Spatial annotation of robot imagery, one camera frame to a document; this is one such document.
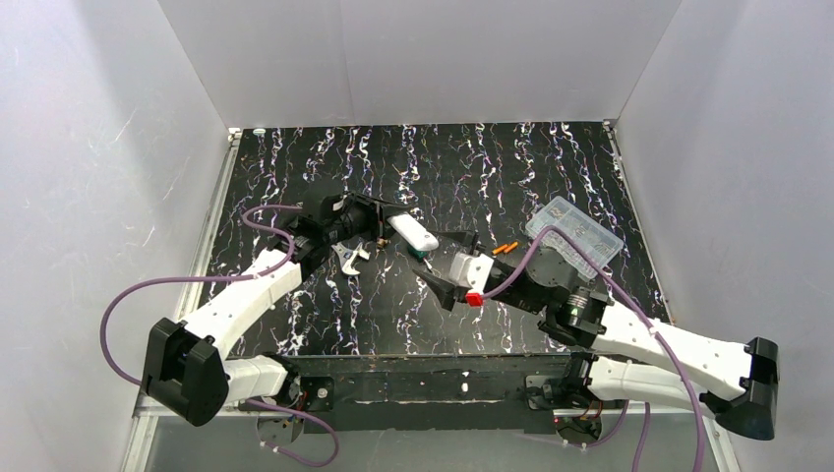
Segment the white remote control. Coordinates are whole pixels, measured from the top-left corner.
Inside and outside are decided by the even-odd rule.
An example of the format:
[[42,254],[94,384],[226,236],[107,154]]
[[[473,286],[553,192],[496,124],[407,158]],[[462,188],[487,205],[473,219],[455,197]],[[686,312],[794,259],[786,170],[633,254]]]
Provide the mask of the white remote control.
[[439,247],[438,238],[409,213],[391,216],[387,223],[416,251],[432,252]]

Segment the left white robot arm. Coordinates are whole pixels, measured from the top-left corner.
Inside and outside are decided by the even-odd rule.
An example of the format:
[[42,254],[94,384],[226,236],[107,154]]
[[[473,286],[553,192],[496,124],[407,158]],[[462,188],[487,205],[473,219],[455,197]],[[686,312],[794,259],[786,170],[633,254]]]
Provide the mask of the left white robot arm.
[[355,237],[388,240],[400,235],[419,251],[439,242],[410,206],[354,192],[312,197],[289,208],[275,227],[280,242],[259,253],[225,288],[180,321],[162,319],[149,333],[140,390],[193,426],[202,426],[230,403],[273,397],[284,406],[297,399],[296,369],[277,354],[231,359],[239,338],[261,316],[298,288]]

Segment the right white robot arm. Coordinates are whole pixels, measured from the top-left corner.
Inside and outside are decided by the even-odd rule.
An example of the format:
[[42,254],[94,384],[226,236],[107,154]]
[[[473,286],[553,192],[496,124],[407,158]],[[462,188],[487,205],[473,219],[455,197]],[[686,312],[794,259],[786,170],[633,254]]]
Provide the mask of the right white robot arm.
[[583,282],[554,249],[537,249],[518,265],[457,253],[446,277],[415,273],[446,310],[495,300],[538,316],[549,338],[577,348],[556,395],[658,403],[748,439],[775,437],[779,347],[770,339],[724,341],[643,317]]

